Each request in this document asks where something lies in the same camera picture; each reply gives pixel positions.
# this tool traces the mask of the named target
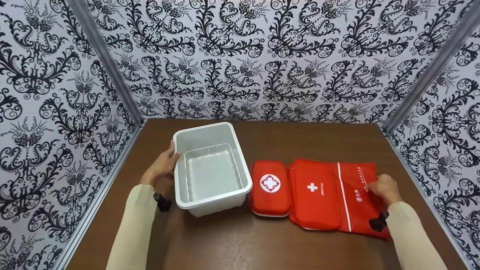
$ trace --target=red first aid bag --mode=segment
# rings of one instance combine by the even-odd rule
[[[286,217],[290,213],[291,189],[282,162],[258,160],[250,169],[253,187],[250,208],[265,217]]]
[[[292,186],[290,220],[308,230],[333,230],[340,226],[336,187],[327,163],[295,160],[289,167]]]
[[[390,238],[385,227],[374,231],[369,220],[377,218],[385,210],[380,197],[367,190],[368,184],[376,181],[374,163],[330,163],[337,190],[337,204],[340,213],[339,230]]]

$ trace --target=wooden table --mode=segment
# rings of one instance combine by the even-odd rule
[[[149,120],[101,205],[67,270],[103,270],[123,215],[124,202],[143,172],[168,148],[180,129],[214,123]],[[403,198],[419,214],[425,231],[449,269],[465,269],[460,257],[376,125],[233,122],[247,164],[295,158],[375,162],[393,176]],[[173,198],[173,185],[157,190]],[[399,270],[392,242],[340,232],[308,232],[288,219],[259,218],[248,203],[195,218],[173,207],[158,212],[152,227],[147,269],[157,270]]]

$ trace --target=hand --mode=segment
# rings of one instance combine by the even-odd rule
[[[382,197],[385,204],[390,206],[396,202],[402,202],[396,181],[388,174],[382,174],[377,177],[377,181],[368,185],[368,190],[375,195]]]
[[[175,145],[173,141],[170,141],[170,148],[168,148],[167,151],[162,152],[152,165],[150,165],[150,168],[145,171],[140,179],[140,184],[149,184],[155,187],[155,184],[159,179],[170,175],[181,155],[181,153],[174,152]]]

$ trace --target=wall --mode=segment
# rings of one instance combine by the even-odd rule
[[[0,1],[0,269],[51,269],[135,127],[64,0]]]
[[[392,137],[471,269],[480,269],[479,52],[480,29]]]
[[[117,44],[112,55],[146,117],[377,124],[468,7],[465,0],[87,2],[106,41]]]

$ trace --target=white plastic container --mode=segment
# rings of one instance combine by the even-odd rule
[[[252,178],[232,124],[180,130],[173,141],[175,151],[182,153],[175,167],[175,197],[181,209],[200,217],[243,204]]]

